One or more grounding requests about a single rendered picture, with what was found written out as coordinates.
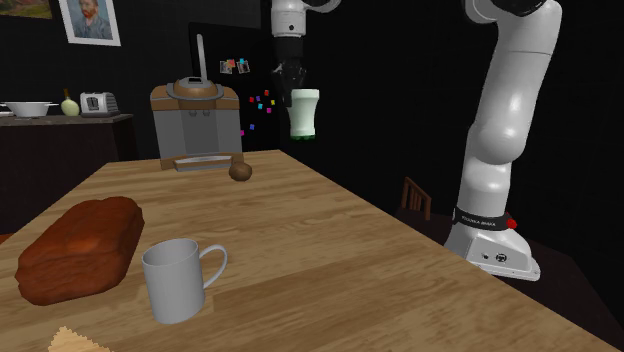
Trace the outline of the grey and brown coffee machine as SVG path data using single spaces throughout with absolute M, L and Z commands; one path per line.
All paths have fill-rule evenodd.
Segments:
M 160 165 L 178 172 L 242 162 L 240 102 L 235 91 L 205 77 L 185 77 L 150 94 Z

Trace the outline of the brown kiwi fruit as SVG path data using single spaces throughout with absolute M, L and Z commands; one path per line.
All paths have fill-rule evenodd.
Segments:
M 232 180 L 245 182 L 252 177 L 253 169 L 245 162 L 233 162 L 229 168 L 228 174 Z

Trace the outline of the dark robot stand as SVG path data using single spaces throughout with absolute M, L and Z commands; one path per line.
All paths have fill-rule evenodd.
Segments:
M 505 278 L 503 281 L 624 352 L 624 328 L 574 260 L 533 240 L 528 243 L 543 270 L 540 279 L 530 282 Z

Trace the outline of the beige serrated cracker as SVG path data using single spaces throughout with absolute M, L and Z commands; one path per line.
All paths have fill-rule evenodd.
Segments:
M 62 326 L 53 335 L 48 352 L 113 352 L 92 339 Z

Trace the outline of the white mug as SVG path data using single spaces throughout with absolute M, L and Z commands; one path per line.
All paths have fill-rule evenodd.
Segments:
M 223 260 L 216 273 L 204 280 L 201 258 L 215 251 L 223 254 Z M 195 240 L 179 238 L 152 246 L 141 261 L 154 319 L 162 324 L 177 324 L 202 309 L 204 290 L 224 272 L 228 253 L 222 245 L 200 250 Z

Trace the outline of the black fridge with magnets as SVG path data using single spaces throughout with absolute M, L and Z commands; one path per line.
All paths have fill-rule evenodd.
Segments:
M 193 73 L 206 73 L 239 97 L 242 150 L 277 149 L 282 104 L 271 76 L 275 65 L 271 34 L 199 22 L 191 22 L 188 33 Z

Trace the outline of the brown bread loaf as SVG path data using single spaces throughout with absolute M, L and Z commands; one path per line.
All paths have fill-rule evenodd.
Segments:
M 131 198 L 72 206 L 18 258 L 21 296 L 47 306 L 105 292 L 126 276 L 145 221 Z

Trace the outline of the dark sideboard with kitchenware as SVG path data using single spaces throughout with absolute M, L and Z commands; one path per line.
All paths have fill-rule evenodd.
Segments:
M 105 164 L 137 157 L 130 114 L 0 117 L 0 235 L 17 232 Z

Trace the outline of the framed portrait painting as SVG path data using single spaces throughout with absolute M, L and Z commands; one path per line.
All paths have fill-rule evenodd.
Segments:
M 58 0 L 72 44 L 121 45 L 113 0 Z

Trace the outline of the brown wooden chair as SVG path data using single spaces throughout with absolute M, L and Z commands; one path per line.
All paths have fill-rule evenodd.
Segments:
M 425 221 L 431 219 L 431 196 L 409 177 L 405 177 L 403 180 L 400 205 L 402 209 L 422 212 Z

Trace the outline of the white bottle with green base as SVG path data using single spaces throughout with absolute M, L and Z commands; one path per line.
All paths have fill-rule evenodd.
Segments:
M 309 140 L 316 136 L 315 111 L 320 99 L 318 89 L 293 89 L 291 106 L 287 108 L 290 120 L 290 137 Z

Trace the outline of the wooden table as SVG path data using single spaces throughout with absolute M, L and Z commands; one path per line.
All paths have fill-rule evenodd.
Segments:
M 113 352 L 617 352 L 280 151 L 249 153 L 252 178 L 114 162 L 0 244 L 0 352 L 48 352 L 62 326 Z M 126 196 L 138 248 L 190 238 L 228 263 L 203 309 L 163 325 L 142 263 L 99 295 L 39 307 L 17 259 L 71 206 Z

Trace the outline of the landscape wall picture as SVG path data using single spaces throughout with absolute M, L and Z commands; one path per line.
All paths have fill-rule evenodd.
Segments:
M 49 0 L 0 0 L 0 15 L 51 19 Z

